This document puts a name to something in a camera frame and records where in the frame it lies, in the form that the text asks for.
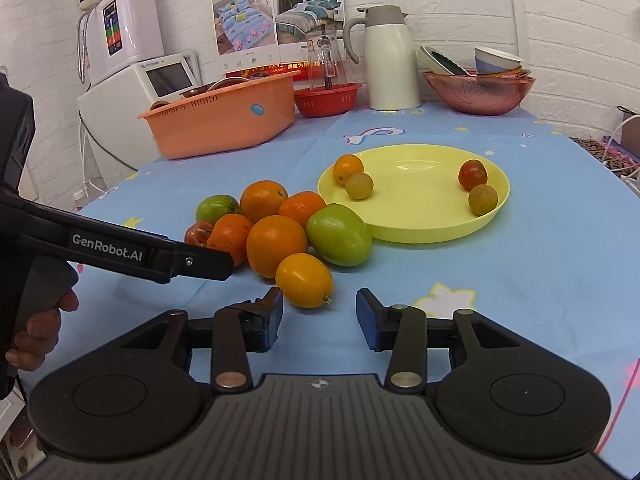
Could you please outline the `person left hand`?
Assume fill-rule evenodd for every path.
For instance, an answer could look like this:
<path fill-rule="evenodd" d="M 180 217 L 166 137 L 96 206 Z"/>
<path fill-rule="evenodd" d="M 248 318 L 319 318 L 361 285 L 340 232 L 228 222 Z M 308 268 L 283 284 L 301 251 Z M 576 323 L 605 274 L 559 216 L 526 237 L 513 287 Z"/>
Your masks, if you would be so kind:
<path fill-rule="evenodd" d="M 38 370 L 58 344 L 62 312 L 74 312 L 78 307 L 79 300 L 70 289 L 53 308 L 33 314 L 27 321 L 26 330 L 15 335 L 13 347 L 6 352 L 8 363 L 25 372 Z"/>

